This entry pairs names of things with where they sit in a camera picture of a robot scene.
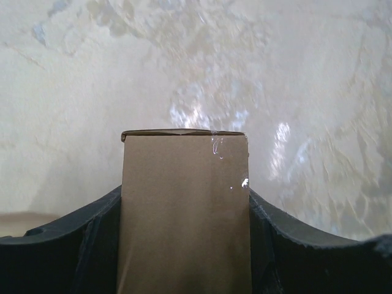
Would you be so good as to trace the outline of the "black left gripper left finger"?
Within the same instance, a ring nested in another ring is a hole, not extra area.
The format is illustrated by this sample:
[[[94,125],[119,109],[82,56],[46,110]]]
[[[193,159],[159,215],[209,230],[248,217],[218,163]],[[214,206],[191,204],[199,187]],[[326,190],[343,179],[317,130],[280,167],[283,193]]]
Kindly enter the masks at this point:
[[[1,238],[1,293],[116,293],[121,188]]]

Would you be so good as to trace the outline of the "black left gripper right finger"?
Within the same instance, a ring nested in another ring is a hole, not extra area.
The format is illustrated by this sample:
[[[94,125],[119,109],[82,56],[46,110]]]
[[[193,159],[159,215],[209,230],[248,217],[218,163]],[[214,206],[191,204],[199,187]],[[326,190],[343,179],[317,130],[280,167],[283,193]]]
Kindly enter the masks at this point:
[[[391,235],[365,241],[312,227],[249,194],[253,293],[391,293]]]

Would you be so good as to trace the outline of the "small cardboard box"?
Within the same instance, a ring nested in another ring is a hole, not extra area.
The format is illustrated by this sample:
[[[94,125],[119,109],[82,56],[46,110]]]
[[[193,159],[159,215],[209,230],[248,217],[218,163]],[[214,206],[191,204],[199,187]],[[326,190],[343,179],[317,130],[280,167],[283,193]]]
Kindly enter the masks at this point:
[[[246,135],[149,129],[121,140],[118,293],[250,293]]]

